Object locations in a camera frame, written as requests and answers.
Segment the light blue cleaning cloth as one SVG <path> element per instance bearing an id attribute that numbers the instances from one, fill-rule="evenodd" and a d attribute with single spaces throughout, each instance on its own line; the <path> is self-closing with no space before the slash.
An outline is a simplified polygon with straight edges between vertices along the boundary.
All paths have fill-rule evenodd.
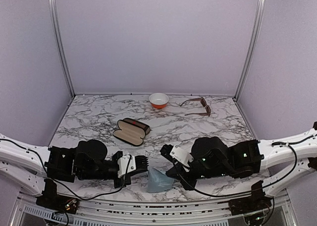
<path id="1" fill-rule="evenodd" d="M 159 193 L 170 190 L 173 183 L 174 179 L 166 176 L 164 172 L 155 168 L 150 168 L 148 170 L 147 192 Z"/>

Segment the black woven glasses case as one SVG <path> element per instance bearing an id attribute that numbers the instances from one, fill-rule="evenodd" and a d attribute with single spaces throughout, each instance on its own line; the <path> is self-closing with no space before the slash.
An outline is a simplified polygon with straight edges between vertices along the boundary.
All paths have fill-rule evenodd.
<path id="1" fill-rule="evenodd" d="M 117 127 L 118 129 L 113 132 L 115 138 L 133 146 L 143 144 L 146 136 L 144 129 L 123 120 L 117 122 Z"/>

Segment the brown striped glasses case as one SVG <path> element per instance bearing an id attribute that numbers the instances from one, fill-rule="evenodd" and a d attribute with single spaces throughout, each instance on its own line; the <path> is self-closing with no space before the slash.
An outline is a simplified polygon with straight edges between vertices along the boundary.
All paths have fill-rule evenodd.
<path id="1" fill-rule="evenodd" d="M 147 125 L 145 123 L 142 123 L 142 122 L 140 122 L 138 120 L 132 119 L 132 118 L 126 117 L 126 118 L 123 119 L 123 121 L 126 122 L 126 123 L 129 123 L 129 124 L 131 124 L 133 126 L 136 126 L 136 127 L 139 127 L 141 129 L 143 129 L 146 135 L 148 135 L 150 130 L 151 130 L 149 125 Z"/>

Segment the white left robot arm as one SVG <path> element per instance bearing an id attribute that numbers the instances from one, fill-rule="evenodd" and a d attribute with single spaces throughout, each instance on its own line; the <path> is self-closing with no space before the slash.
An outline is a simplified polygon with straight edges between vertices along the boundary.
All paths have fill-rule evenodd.
<path id="1" fill-rule="evenodd" d="M 120 192 L 131 184 L 131 177 L 148 170 L 148 158 L 143 155 L 125 155 L 117 151 L 106 159 L 106 145 L 96 139 L 79 141 L 74 148 L 35 146 L 4 135 L 0 136 L 0 155 L 6 160 L 43 174 L 61 186 L 78 180 L 112 180 L 114 191 L 92 197 L 79 196 L 70 187 L 66 189 L 77 199 L 91 201 Z"/>

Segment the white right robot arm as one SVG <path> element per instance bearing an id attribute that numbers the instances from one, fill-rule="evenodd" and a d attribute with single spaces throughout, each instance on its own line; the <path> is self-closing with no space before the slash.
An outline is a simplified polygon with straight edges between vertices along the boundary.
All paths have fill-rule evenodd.
<path id="1" fill-rule="evenodd" d="M 248 140 L 228 147 L 218 137 L 195 140 L 191 151 L 163 145 L 160 154 L 173 164 L 166 172 L 185 190 L 199 192 L 199 179 L 229 176 L 244 179 L 270 167 L 289 163 L 280 172 L 252 185 L 245 205 L 256 210 L 265 198 L 273 198 L 286 186 L 317 170 L 317 126 L 302 134 L 277 140 Z"/>

